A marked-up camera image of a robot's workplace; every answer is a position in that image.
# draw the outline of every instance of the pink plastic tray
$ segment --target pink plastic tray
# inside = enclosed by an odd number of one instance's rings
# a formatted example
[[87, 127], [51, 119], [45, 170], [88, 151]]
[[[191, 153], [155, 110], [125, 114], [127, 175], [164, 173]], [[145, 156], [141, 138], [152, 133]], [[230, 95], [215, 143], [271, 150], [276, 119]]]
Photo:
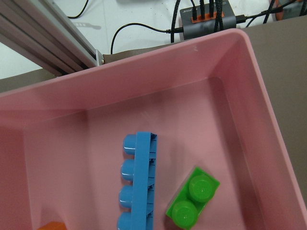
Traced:
[[126, 134], [158, 134], [155, 230], [197, 165], [221, 182], [194, 230], [305, 230], [248, 37], [227, 30], [0, 95], [0, 226], [114, 230]]

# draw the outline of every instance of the orange toy brick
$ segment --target orange toy brick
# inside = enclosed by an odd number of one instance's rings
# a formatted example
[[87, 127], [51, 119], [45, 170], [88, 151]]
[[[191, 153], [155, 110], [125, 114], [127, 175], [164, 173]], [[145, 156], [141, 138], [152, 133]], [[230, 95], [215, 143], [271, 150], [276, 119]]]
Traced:
[[50, 222], [45, 226], [40, 227], [38, 230], [67, 230], [64, 223]]

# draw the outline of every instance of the blue building block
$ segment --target blue building block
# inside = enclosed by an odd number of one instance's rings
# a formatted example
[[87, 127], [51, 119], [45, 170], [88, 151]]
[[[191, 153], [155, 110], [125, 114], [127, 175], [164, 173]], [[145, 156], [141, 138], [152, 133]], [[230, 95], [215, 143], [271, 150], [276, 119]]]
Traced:
[[132, 185], [125, 185], [119, 192], [119, 202], [131, 212], [123, 212], [118, 218], [118, 230], [153, 230], [154, 178], [157, 135], [137, 132], [127, 135], [124, 151], [134, 155], [121, 166], [121, 175]]

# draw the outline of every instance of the green building block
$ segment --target green building block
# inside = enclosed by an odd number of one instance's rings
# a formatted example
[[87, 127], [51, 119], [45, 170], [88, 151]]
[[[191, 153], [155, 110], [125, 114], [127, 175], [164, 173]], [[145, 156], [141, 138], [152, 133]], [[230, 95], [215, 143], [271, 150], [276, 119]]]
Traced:
[[191, 229], [219, 185], [220, 182], [196, 167], [166, 211], [166, 215], [178, 227]]

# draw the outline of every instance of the white floor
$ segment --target white floor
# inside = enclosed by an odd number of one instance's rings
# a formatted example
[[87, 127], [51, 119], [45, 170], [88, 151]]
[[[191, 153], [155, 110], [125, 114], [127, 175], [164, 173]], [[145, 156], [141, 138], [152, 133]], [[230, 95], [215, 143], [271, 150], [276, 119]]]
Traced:
[[[85, 0], [54, 0], [68, 16], [77, 15]], [[269, 0], [229, 0], [235, 15], [254, 15], [269, 6]], [[111, 41], [115, 31], [127, 23], [144, 23], [158, 29], [170, 29], [175, 0], [89, 0], [83, 15], [72, 20], [89, 42], [103, 54], [110, 53]], [[181, 0], [179, 9], [190, 7], [190, 0]], [[257, 18], [252, 24], [263, 22]], [[237, 25], [245, 27], [247, 23]], [[114, 53], [168, 44], [170, 35], [130, 26], [116, 37]], [[40, 67], [0, 43], [0, 79], [26, 73]]]

